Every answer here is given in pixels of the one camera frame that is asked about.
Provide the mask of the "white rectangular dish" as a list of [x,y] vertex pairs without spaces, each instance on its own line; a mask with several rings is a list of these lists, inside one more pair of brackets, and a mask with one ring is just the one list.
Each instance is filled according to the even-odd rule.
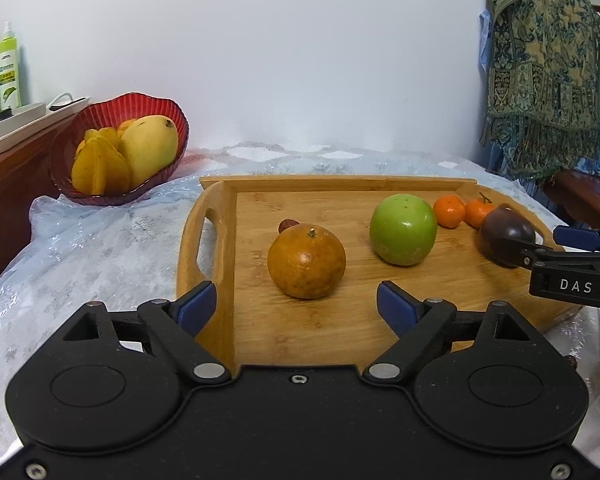
[[37,133],[46,112],[44,103],[35,103],[19,107],[9,117],[1,119],[0,154]]

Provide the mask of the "green apple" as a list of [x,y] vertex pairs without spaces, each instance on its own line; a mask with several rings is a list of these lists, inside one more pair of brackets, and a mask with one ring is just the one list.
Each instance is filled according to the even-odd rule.
[[414,266],[434,247],[437,219],[431,206],[413,194],[393,194],[382,200],[370,218],[370,244],[386,263]]

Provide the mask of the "stemmed small mandarin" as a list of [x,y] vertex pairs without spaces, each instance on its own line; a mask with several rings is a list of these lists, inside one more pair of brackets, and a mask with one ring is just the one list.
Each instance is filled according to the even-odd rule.
[[483,193],[479,193],[477,197],[465,204],[464,221],[468,226],[478,230],[480,229],[483,220],[494,208],[495,206],[492,200]]

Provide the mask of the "green patterned fringed shawl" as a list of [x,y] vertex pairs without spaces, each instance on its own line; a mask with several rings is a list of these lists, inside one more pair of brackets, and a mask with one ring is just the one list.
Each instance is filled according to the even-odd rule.
[[600,148],[600,18],[590,0],[486,0],[484,140],[515,179],[571,169]]

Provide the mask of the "bamboo serving tray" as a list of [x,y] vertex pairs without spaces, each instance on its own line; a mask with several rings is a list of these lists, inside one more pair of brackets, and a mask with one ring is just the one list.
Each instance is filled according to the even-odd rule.
[[[370,218],[390,195],[411,193],[428,203],[448,194],[509,203],[508,196],[473,180],[242,176],[205,177],[201,184],[201,196],[184,226],[176,290],[185,294],[204,279],[197,259],[202,229],[211,223],[216,309],[197,340],[230,370],[244,365],[366,367],[396,339],[377,312],[376,290],[382,281],[419,299],[449,300],[465,311],[483,311],[491,301],[505,300],[539,330],[577,312],[573,304],[531,296],[528,272],[484,258],[470,226],[440,230],[429,256],[417,266],[390,266],[374,254]],[[324,226],[343,244],[346,272],[330,296],[297,300],[273,284],[266,257],[286,219]]]

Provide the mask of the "yellow mango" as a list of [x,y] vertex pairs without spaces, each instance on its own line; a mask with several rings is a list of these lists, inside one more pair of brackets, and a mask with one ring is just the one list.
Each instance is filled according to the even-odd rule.
[[138,118],[122,134],[119,151],[130,168],[131,188],[137,188],[174,161],[178,129],[166,116]]

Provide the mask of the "green lotion bottle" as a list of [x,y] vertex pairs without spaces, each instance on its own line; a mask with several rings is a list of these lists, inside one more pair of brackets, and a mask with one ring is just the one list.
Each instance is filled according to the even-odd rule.
[[0,40],[0,110],[20,105],[18,42],[12,24],[6,22]]

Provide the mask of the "red date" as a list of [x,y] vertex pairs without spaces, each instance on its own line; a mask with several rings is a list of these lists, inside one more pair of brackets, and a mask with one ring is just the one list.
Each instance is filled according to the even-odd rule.
[[569,366],[573,370],[576,370],[578,368],[578,360],[575,356],[568,354],[568,356],[565,356],[565,360],[568,362]]
[[286,229],[292,228],[293,226],[298,226],[299,222],[294,219],[285,219],[279,223],[278,232],[283,233]]

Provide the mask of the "red glass fruit bowl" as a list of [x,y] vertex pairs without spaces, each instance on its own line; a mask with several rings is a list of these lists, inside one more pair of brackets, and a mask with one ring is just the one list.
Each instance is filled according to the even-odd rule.
[[174,101],[131,92],[81,110],[50,146],[50,177],[69,200],[118,206],[166,182],[189,124]]

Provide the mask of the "wooden bench right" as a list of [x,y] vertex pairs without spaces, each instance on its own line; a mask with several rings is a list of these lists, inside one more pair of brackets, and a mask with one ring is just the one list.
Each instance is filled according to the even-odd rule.
[[545,181],[542,190],[570,226],[584,224],[600,229],[600,177],[561,171]]

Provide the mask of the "snowflake sheer tablecloth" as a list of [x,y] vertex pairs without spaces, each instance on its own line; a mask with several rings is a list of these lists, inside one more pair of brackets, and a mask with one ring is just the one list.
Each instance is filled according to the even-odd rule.
[[37,198],[29,211],[31,243],[0,276],[0,463],[20,445],[4,391],[24,361],[84,302],[127,309],[175,294],[185,218],[199,180],[218,174],[394,174],[474,178],[557,226],[554,209],[530,185],[509,181],[469,160],[431,153],[389,153],[317,145],[299,152],[243,143],[189,152],[172,181],[120,207]]

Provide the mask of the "yellow starfruit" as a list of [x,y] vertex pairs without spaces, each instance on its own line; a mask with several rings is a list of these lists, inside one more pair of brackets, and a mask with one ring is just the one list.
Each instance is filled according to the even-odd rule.
[[73,187],[91,196],[119,196],[131,187],[131,170],[118,150],[117,130],[88,129],[78,145],[71,169]]

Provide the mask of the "wooden side cabinet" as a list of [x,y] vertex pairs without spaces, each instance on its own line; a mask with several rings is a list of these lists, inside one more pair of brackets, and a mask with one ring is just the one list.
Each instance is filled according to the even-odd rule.
[[0,275],[31,240],[29,209],[35,198],[56,197],[50,178],[50,144],[66,118],[0,154]]

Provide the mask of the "large dull orange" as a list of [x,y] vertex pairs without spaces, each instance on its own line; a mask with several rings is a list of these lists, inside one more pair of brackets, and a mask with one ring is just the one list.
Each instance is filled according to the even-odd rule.
[[268,274],[285,295],[302,300],[330,295],[346,270],[338,237],[317,224],[301,223],[279,233],[268,248]]

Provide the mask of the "dark purple plum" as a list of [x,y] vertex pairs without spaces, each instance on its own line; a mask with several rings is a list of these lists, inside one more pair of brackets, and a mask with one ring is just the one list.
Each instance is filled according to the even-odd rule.
[[523,216],[510,208],[498,207],[484,218],[477,235],[481,255],[505,266],[520,266],[522,251],[535,244],[535,229]]

